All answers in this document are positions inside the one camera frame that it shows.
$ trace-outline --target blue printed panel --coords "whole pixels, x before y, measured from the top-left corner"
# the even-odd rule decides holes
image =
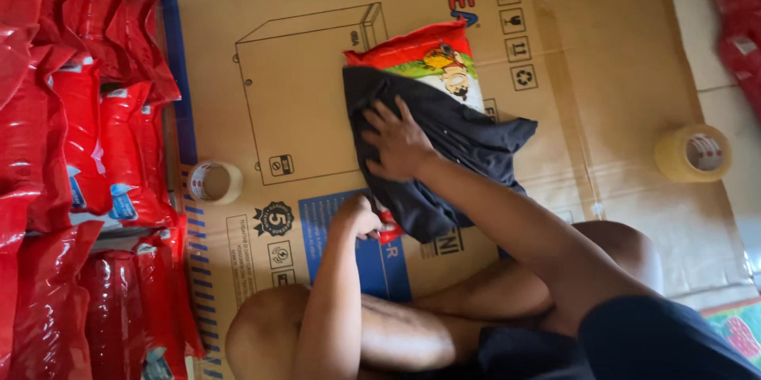
[[[357,191],[360,190],[298,201],[309,279],[312,283],[325,249],[328,224],[341,203]],[[376,240],[357,239],[356,250],[359,283],[363,293],[393,302],[412,299],[401,239],[384,245]]]

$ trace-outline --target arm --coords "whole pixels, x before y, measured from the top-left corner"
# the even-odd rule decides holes
[[[362,333],[356,237],[380,223],[361,194],[333,217],[301,324],[294,378],[356,378]]]
[[[451,202],[497,245],[547,284],[558,309],[576,325],[611,298],[654,295],[605,252],[555,214],[506,187],[443,159],[433,150],[404,102],[400,120],[383,103],[365,117],[380,134],[362,137],[375,145],[381,162],[370,171],[392,181],[416,178]]]

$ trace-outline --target packing tape roll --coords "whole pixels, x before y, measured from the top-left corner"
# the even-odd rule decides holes
[[[715,127],[695,124],[661,138],[655,162],[671,181],[713,182],[732,165],[732,147]]]
[[[243,175],[237,166],[226,161],[202,161],[190,170],[187,189],[196,202],[227,205],[241,195]]]

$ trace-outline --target blue stripe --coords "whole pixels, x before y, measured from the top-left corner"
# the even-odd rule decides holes
[[[206,276],[212,276],[212,272],[211,271],[209,271],[207,269],[202,269],[201,267],[191,267],[190,270],[194,271],[196,273],[204,274]]]
[[[201,335],[204,335],[204,336],[207,336],[207,337],[219,338],[219,334],[213,333],[211,331],[199,330],[199,333],[201,333]]]
[[[214,301],[214,296],[205,292],[195,291],[195,296],[198,298],[206,298],[207,300]]]
[[[203,304],[197,304],[197,305],[195,305],[195,308],[197,308],[199,310],[209,311],[211,313],[216,313],[217,312],[217,309],[215,309],[214,307],[204,306]]]
[[[201,279],[193,279],[193,283],[195,283],[195,285],[198,285],[198,286],[205,286],[206,288],[211,288],[212,287],[212,283],[211,282],[206,282],[206,281],[201,280]]]
[[[192,254],[192,255],[190,256],[190,259],[191,259],[191,260],[200,261],[201,263],[208,263],[208,258],[206,258],[206,257],[201,257],[200,255],[195,255],[195,254]]]
[[[215,321],[214,319],[209,319],[208,317],[199,317],[198,322],[201,322],[203,324],[214,325],[215,327],[217,326],[217,321]]]
[[[193,166],[198,163],[195,151],[195,128],[193,126],[193,107],[190,104],[190,85],[185,68],[185,43],[183,28],[180,24],[180,6],[177,0],[161,0],[164,11],[164,33],[166,39],[166,62],[174,76],[182,99],[174,103],[174,115],[177,128],[177,145],[180,149],[180,163]]]
[[[212,371],[210,369],[203,370],[203,373],[205,375],[208,375],[209,377],[222,378],[222,373],[221,372]]]

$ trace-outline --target person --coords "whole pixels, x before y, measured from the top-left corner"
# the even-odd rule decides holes
[[[366,111],[370,171],[417,179],[513,260],[406,305],[360,292],[355,238],[382,227],[362,195],[329,227],[311,290],[249,298],[226,340],[236,378],[761,378],[692,309],[662,298],[660,259],[614,222],[568,225],[444,160],[401,99]]]

